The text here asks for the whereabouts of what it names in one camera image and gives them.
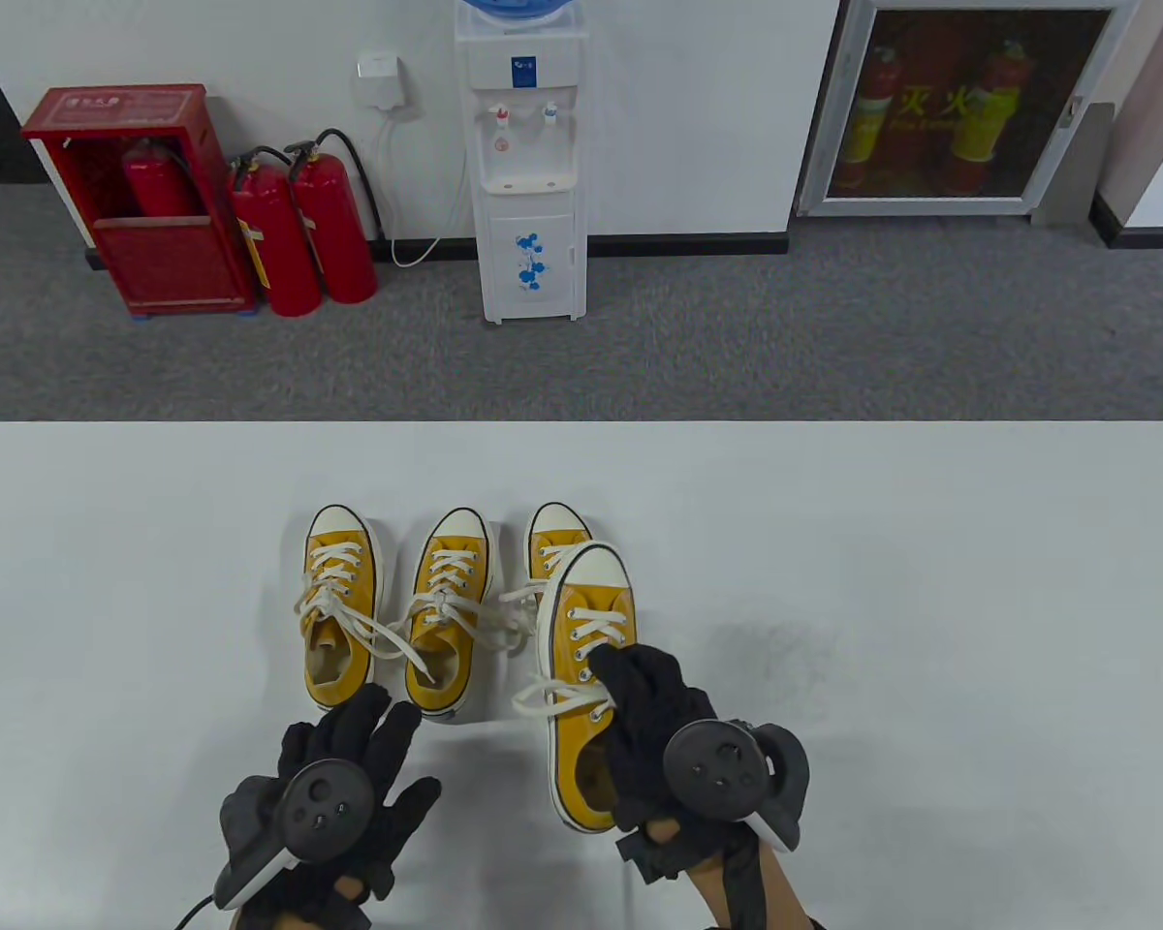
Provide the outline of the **person's left hand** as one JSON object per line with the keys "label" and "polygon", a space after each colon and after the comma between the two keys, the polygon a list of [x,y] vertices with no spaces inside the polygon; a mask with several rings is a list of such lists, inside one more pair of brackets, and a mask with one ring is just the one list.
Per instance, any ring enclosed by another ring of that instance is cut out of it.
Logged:
{"label": "person's left hand", "polygon": [[394,701],[376,684],[331,708],[316,725],[299,722],[285,730],[274,775],[244,778],[221,806],[221,832],[236,854],[266,827],[288,781],[308,763],[355,763],[373,789],[374,810],[356,845],[329,863],[283,871],[237,909],[233,929],[324,929],[356,927],[369,899],[383,902],[393,890],[393,864],[438,802],[443,785],[426,777],[388,801],[412,745],[422,711]]}

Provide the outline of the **person's right hand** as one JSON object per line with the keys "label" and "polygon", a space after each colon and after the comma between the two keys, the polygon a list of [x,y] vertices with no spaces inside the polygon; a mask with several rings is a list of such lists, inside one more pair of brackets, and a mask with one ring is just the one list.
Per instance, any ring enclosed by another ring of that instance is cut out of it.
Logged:
{"label": "person's right hand", "polygon": [[663,766],[670,741],[682,728],[718,716],[706,692],[683,681],[676,657],[648,645],[600,645],[587,665],[615,704],[604,738],[618,829],[648,837],[656,823],[677,824],[677,837],[695,863],[752,846],[756,834],[749,827],[702,818],[670,788]]}

